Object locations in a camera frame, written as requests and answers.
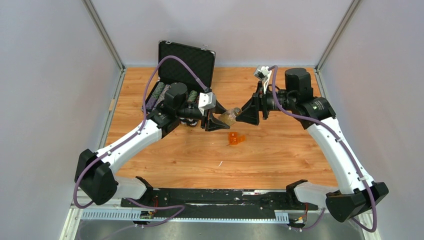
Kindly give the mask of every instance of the white robotic arm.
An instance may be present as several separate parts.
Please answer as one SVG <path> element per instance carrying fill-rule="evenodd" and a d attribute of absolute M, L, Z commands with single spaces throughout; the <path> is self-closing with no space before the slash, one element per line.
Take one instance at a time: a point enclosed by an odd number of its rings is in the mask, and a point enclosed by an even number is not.
<path fill-rule="evenodd" d="M 384 182 L 375 182 L 358 161 L 327 99 L 314 97 L 311 75 L 304 68 L 291 68 L 285 72 L 286 89 L 270 91 L 268 81 L 271 70 L 272 67 L 267 66 L 257 68 L 254 75 L 260 81 L 256 92 L 242 107 L 236 121 L 258 125 L 259 112 L 262 112 L 262 118 L 266 120 L 269 111 L 282 111 L 295 117 L 318 143 L 338 184 L 338 187 L 329 187 L 312 184 L 307 180 L 294 182 L 286 187 L 292 200 L 328 208 L 331 215 L 340 222 L 371 209 L 374 203 L 371 203 L 369 193 L 372 193 L 377 204 L 389 190 Z M 272 86 L 276 89 L 275 73 L 273 78 Z"/>
<path fill-rule="evenodd" d="M 200 94 L 199 104 L 188 105 L 187 91 L 187 86 L 183 83 L 171 84 L 163 104 L 147 115 L 143 129 L 141 123 L 116 142 L 96 152 L 86 149 L 80 154 L 75 182 L 78 182 L 80 175 L 90 164 L 95 163 L 79 183 L 79 187 L 94 203 L 102 205 L 111 198 L 140 199 L 150 187 L 148 183 L 141 177 L 127 178 L 115 174 L 138 152 L 174 130 L 180 123 L 180 117 L 202 120 L 202 127 L 206 131 L 230 128 L 216 119 L 210 111 L 226 111 L 212 92 Z"/>

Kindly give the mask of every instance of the wooden floor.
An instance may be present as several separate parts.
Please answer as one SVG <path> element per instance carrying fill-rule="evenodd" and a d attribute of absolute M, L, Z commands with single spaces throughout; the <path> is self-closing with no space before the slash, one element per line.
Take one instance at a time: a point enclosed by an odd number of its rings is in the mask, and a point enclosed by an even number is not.
<path fill-rule="evenodd" d="M 280 88 L 285 87 L 286 69 L 280 68 L 277 75 Z M 142 121 L 143 90 L 153 70 L 127 70 L 107 144 Z M 227 109 L 241 108 L 256 90 L 254 70 L 215 68 L 212 90 L 217 100 Z M 308 72 L 314 93 L 319 95 L 313 69 Z M 246 141 L 229 145 L 228 132 L 246 135 Z M 205 132 L 199 126 L 180 125 L 138 153 L 117 175 L 141 176 L 156 188 L 285 189 L 287 184 L 300 179 L 337 185 L 330 165 L 312 137 L 298 121 L 276 111 L 270 113 L 268 120 L 261 120 L 259 126 L 236 122 L 228 130 Z"/>

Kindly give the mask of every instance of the cable tie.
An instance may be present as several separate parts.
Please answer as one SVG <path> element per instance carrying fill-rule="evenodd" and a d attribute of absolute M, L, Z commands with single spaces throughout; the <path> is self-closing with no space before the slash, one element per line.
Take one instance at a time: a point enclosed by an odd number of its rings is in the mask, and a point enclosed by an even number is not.
<path fill-rule="evenodd" d="M 358 179 L 360 181 L 365 181 L 365 180 L 368 180 L 368 176 L 367 175 L 364 175 L 363 177 L 359 177 Z"/>

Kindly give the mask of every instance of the white wall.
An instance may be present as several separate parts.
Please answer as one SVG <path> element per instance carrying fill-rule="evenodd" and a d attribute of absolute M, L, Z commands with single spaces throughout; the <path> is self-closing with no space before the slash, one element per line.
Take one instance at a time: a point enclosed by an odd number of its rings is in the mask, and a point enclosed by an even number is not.
<path fill-rule="evenodd" d="M 0 1 L 0 235 L 58 239 L 118 68 L 82 1 Z"/>
<path fill-rule="evenodd" d="M 322 71 L 342 128 L 367 170 L 386 182 L 384 240 L 422 236 L 424 2 L 365 0 Z"/>
<path fill-rule="evenodd" d="M 216 51 L 217 65 L 315 65 L 351 0 L 92 0 L 127 65 L 158 41 Z"/>

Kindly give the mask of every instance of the orange toy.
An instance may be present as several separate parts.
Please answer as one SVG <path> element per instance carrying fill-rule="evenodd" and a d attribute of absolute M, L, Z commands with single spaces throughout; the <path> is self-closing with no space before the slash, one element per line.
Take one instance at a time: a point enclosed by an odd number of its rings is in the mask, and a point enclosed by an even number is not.
<path fill-rule="evenodd" d="M 246 140 L 245 135 L 238 136 L 237 132 L 229 132 L 228 133 L 228 142 L 230 145 L 237 145 Z"/>

